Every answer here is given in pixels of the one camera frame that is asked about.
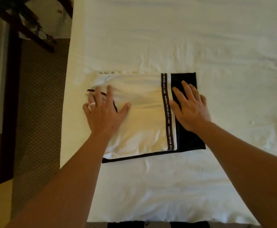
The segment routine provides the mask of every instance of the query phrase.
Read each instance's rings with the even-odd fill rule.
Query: right hand
[[[211,122],[206,98],[200,95],[193,85],[188,85],[185,81],[182,81],[182,85],[187,98],[178,88],[173,87],[181,108],[173,100],[170,100],[169,104],[181,125],[186,130],[196,133],[204,122]]]

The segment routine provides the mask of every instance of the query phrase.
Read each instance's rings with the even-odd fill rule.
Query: folded shirt
[[[179,104],[172,87],[177,87],[185,95],[182,80],[196,87],[195,73],[110,73],[96,76],[87,93],[100,86],[105,98],[106,87],[110,84],[116,110],[119,111],[127,102],[131,103],[126,119],[108,144],[102,163],[205,149],[205,143],[196,134],[185,130],[170,108],[169,99]]]

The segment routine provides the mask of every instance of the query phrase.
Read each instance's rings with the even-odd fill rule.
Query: white bed sheet
[[[212,120],[277,155],[277,0],[75,0],[60,166],[94,70],[197,72]],[[101,165],[88,221],[258,224],[210,150]]]

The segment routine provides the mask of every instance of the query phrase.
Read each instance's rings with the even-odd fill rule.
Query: left hand
[[[105,133],[112,136],[124,121],[131,104],[126,103],[121,111],[115,111],[113,103],[112,87],[107,87],[106,102],[103,101],[100,87],[95,88],[95,92],[90,93],[88,104],[83,105],[87,121],[92,133]]]

